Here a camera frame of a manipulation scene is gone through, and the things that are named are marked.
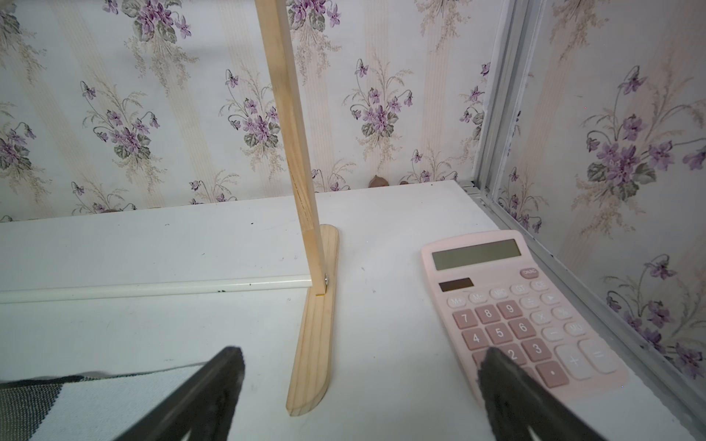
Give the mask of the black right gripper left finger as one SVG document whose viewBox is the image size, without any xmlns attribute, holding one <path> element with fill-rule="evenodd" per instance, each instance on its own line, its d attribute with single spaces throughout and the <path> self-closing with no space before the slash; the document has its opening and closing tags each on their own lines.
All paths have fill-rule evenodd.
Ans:
<svg viewBox="0 0 706 441">
<path fill-rule="evenodd" d="M 118 439 L 228 439 L 245 375 L 242 349 L 225 347 Z"/>
</svg>

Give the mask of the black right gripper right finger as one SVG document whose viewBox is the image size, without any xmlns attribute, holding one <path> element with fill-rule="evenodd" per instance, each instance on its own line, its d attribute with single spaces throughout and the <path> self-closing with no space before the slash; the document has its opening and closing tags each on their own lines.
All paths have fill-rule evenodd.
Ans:
<svg viewBox="0 0 706 441">
<path fill-rule="evenodd" d="M 497 440 L 603 439 L 496 347 L 487 351 L 477 383 Z"/>
</svg>

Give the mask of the black white checkered scarf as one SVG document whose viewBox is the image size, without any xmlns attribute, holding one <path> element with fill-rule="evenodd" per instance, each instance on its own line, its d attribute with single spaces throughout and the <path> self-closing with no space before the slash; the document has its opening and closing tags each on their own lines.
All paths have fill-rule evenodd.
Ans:
<svg viewBox="0 0 706 441">
<path fill-rule="evenodd" d="M 112 440 L 147 416 L 201 367 L 4 382 L 1 438 Z"/>
</svg>

